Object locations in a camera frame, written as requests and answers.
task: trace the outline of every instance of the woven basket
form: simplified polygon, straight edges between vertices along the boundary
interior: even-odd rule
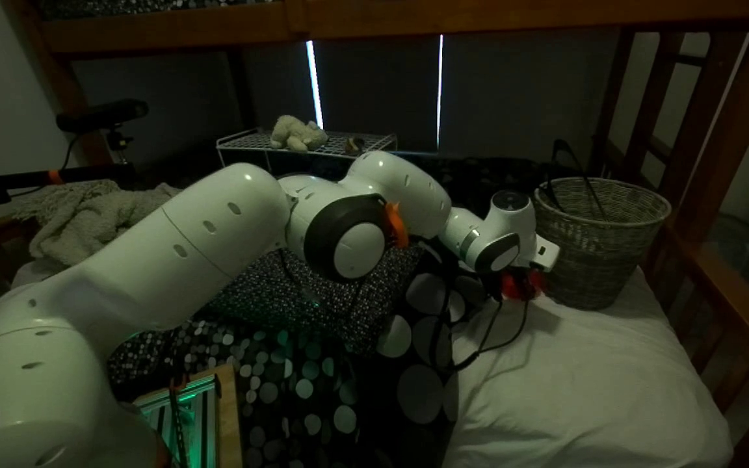
[[[565,178],[536,191],[536,231],[562,247],[545,295],[576,309],[613,304],[646,252],[671,206],[657,192],[618,180]]]

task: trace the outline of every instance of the bunk bed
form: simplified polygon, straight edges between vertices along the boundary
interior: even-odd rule
[[[419,37],[529,28],[620,28],[596,130],[589,172],[653,184],[674,204],[643,271],[682,338],[696,373],[719,354],[722,369],[706,383],[719,412],[749,384],[749,284],[705,249],[706,231],[749,145],[749,0],[281,0],[263,6],[172,10],[134,18],[44,20],[34,2],[8,0],[9,18],[29,45],[57,109],[85,104],[73,61],[151,54],[173,49],[226,49],[260,41]],[[661,31],[657,58],[643,94],[626,150],[611,136],[632,37]],[[710,52],[678,52],[683,31],[710,31]],[[653,136],[674,63],[701,67],[674,145]],[[82,145],[87,163],[106,163],[99,144]],[[643,161],[666,163],[656,182]],[[24,237],[0,223],[0,244]],[[3,278],[14,261],[3,254]],[[736,443],[734,465],[749,465],[749,426]]]

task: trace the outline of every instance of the white bed sheet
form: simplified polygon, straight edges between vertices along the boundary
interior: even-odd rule
[[[453,341],[455,360],[471,335]],[[524,332],[463,369],[457,393],[453,468],[726,465],[734,453],[643,274],[602,313],[537,296]]]

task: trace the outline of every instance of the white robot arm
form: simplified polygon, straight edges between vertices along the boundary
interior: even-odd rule
[[[440,237],[471,271],[557,257],[536,247],[528,198],[500,192],[477,219],[385,150],[358,157],[340,182],[226,166],[85,262],[0,299],[0,468],[152,465],[152,435],[104,380],[121,341],[182,326],[271,249],[360,278],[403,235]]]

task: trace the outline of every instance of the crumpled cloth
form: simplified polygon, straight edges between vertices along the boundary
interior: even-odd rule
[[[158,184],[152,191],[77,191],[68,192],[63,206],[35,214],[41,230],[29,249],[35,261],[74,265],[106,247],[124,230],[146,219],[165,204],[177,188]]]

